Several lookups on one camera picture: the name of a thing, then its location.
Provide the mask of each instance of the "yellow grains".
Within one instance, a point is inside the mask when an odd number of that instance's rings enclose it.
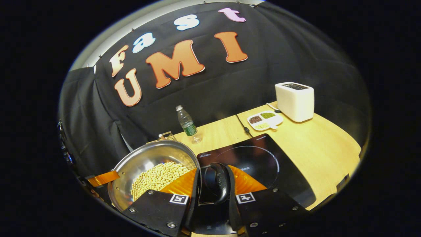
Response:
[[[267,128],[267,127],[269,127],[269,124],[267,124],[267,123],[259,124],[259,125],[256,126],[257,129],[263,129],[263,128]]]
[[[130,190],[133,201],[136,201],[148,189],[160,191],[188,171],[182,164],[166,162],[142,172],[133,182]]]

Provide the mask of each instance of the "power cord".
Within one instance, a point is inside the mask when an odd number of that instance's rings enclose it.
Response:
[[[235,116],[237,116],[237,119],[238,119],[238,121],[240,121],[241,126],[244,128],[244,131],[245,131],[246,133],[248,133],[248,134],[250,135],[250,137],[253,137],[253,136],[251,135],[251,133],[250,133],[250,130],[249,130],[247,127],[245,127],[245,126],[243,125],[243,123],[241,122],[241,120],[240,120],[240,118],[238,117],[238,115],[237,115],[237,114],[235,114]]]
[[[266,103],[269,107],[271,107],[274,111],[275,111],[275,113],[282,113],[280,110],[278,110],[277,108],[275,108],[275,107],[273,107],[271,104],[269,104],[269,103]]]

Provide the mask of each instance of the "induction cooktop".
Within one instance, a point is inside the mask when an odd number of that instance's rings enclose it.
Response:
[[[268,189],[283,191],[303,207],[310,206],[316,200],[307,180],[268,134],[200,153],[197,159],[201,167],[212,162],[235,166]],[[212,188],[215,187],[215,171],[203,168],[201,173],[199,203],[211,203],[217,197]],[[197,206],[190,226],[192,231],[198,234],[236,233],[229,223],[228,210],[229,202]]]
[[[303,207],[310,206],[316,200],[305,177],[268,134],[200,153],[197,159],[201,167],[212,162],[235,166],[268,189],[278,188],[285,192]],[[210,202],[214,199],[215,194],[207,188],[214,185],[214,177],[213,169],[202,170],[201,202]]]

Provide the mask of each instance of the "white divided dish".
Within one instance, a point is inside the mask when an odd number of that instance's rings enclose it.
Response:
[[[263,113],[271,113],[274,116],[272,116],[270,118],[264,118],[261,115]],[[256,122],[256,123],[251,123],[250,119],[253,118],[253,117],[256,117],[256,116],[259,117],[261,119],[261,121]],[[268,128],[277,129],[278,128],[277,125],[279,125],[283,121],[284,121],[284,118],[282,116],[280,116],[279,114],[276,114],[275,112],[270,111],[270,110],[259,112],[259,113],[254,114],[254,115],[247,118],[248,124],[250,124],[250,126],[257,131],[264,131]]]

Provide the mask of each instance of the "orange letter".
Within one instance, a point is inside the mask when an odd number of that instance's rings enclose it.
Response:
[[[142,91],[140,89],[139,83],[137,82],[135,73],[136,73],[136,69],[133,68],[126,74],[126,78],[129,79],[130,84],[132,85],[133,90],[134,90],[134,95],[132,97],[130,97],[127,94],[126,88],[124,88],[123,78],[118,80],[118,82],[114,86],[114,89],[117,90],[121,101],[123,101],[123,104],[129,107],[137,104],[140,101],[140,98],[142,98]]]
[[[226,57],[227,62],[240,62],[248,59],[247,54],[241,51],[241,48],[235,39],[236,36],[237,33],[230,31],[221,32],[215,35],[215,38],[220,39],[225,47],[225,51],[228,55]]]
[[[126,58],[126,53],[123,51],[126,51],[129,48],[128,45],[124,45],[110,60],[112,66],[112,77],[115,77],[117,73],[123,68],[124,63],[120,63],[120,61],[123,61]]]
[[[183,76],[191,76],[200,73],[205,69],[196,58],[192,48],[193,41],[185,40],[174,46],[173,58],[169,58],[161,52],[152,54],[146,59],[146,63],[152,66],[157,80],[158,89],[168,86],[171,79],[166,77],[164,71],[172,78],[178,80],[180,77],[180,64],[183,65]]]

